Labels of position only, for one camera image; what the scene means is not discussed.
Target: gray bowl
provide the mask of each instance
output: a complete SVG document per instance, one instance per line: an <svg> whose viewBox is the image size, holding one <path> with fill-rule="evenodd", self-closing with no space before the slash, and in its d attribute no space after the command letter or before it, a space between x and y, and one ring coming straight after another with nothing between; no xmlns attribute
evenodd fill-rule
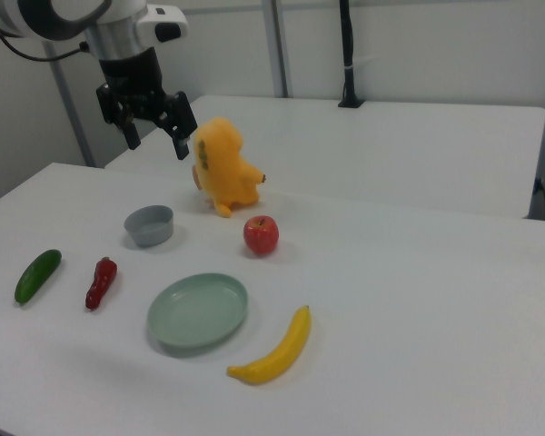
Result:
<svg viewBox="0 0 545 436"><path fill-rule="evenodd" d="M133 212L124 223L125 230L140 247L151 247L170 239L173 212L167 206L147 206Z"/></svg>

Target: banana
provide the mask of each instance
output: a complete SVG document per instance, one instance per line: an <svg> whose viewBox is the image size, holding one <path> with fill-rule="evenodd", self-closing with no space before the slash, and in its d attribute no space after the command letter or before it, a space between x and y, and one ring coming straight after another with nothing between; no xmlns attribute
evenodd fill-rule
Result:
<svg viewBox="0 0 545 436"><path fill-rule="evenodd" d="M311 312L309 306L303 306L292 317L289 330L274 350L245 366L229 366L227 374L250 384L261 384L275 379L288 370L299 356L310 331Z"/></svg>

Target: red pepper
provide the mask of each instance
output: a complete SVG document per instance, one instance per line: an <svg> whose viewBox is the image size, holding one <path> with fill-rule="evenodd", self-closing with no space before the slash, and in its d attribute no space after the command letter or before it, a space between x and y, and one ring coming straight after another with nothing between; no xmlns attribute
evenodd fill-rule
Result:
<svg viewBox="0 0 545 436"><path fill-rule="evenodd" d="M94 280L91 289L87 293L87 298L84 305L87 309L96 309L99 307L101 299L111 286L113 279L117 274L117 264L108 257L104 257L99 262L94 270Z"/></svg>

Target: banana tip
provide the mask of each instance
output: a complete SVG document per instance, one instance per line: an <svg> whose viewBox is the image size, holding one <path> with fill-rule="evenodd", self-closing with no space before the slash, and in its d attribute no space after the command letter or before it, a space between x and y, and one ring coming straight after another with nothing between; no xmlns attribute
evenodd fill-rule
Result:
<svg viewBox="0 0 545 436"><path fill-rule="evenodd" d="M228 369L226 370L226 374L228 374L230 377L234 377L234 379L240 379L241 372L242 372L242 367L240 366L229 366Z"/></svg>

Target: cucumber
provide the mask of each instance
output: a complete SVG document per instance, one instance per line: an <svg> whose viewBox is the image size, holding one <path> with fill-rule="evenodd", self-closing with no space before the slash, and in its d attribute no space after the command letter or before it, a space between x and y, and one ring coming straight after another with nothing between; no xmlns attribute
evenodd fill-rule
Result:
<svg viewBox="0 0 545 436"><path fill-rule="evenodd" d="M15 300L24 304L33 298L46 279L55 272L62 258L58 250L47 250L34 259L16 285Z"/></svg>

